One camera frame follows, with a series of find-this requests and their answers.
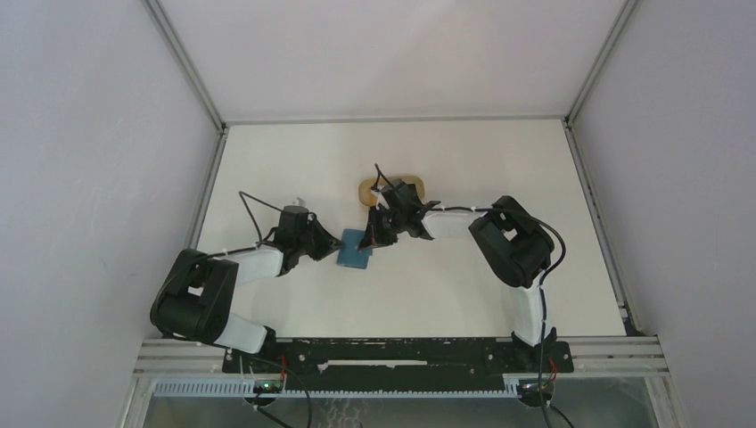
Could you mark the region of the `blue leather card holder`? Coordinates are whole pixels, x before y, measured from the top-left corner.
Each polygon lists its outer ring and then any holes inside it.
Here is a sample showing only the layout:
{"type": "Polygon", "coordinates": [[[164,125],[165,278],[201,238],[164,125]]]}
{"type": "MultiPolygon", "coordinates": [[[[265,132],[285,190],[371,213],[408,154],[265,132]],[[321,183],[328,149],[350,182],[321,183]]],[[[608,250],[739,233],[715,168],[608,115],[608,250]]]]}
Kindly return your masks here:
{"type": "Polygon", "coordinates": [[[340,268],[365,270],[373,254],[371,248],[361,248],[365,236],[363,230],[344,229],[341,235],[342,247],[338,251],[336,265],[340,268]]]}

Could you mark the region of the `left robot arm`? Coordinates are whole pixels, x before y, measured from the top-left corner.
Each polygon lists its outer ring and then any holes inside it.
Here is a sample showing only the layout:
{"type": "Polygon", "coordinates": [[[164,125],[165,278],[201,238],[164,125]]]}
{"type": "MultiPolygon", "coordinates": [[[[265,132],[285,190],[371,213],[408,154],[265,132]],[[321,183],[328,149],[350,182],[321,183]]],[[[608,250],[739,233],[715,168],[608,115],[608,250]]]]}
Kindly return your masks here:
{"type": "Polygon", "coordinates": [[[284,276],[301,257],[320,261],[342,246],[316,213],[288,205],[278,225],[251,247],[180,251],[151,306],[150,321],[168,338],[242,351],[247,364],[266,372],[279,358],[279,349],[267,340],[275,331],[232,311],[235,289],[284,276]]]}

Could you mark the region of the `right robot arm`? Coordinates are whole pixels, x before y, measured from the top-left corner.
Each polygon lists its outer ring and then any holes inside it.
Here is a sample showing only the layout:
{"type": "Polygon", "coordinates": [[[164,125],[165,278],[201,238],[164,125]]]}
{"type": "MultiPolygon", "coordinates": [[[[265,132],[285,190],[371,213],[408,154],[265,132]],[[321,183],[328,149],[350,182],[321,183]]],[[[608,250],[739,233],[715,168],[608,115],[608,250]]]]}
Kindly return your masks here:
{"type": "Polygon", "coordinates": [[[513,337],[516,362],[537,371],[551,357],[546,339],[554,332],[547,318],[546,299],[538,275],[551,271],[555,243],[546,224],[532,217],[511,196],[492,206],[444,207],[438,201],[422,202],[416,186],[398,178],[381,178],[369,186],[374,199],[358,248],[391,246],[401,234],[427,241],[468,239],[477,245],[495,277],[514,289],[517,312],[513,337]]]}

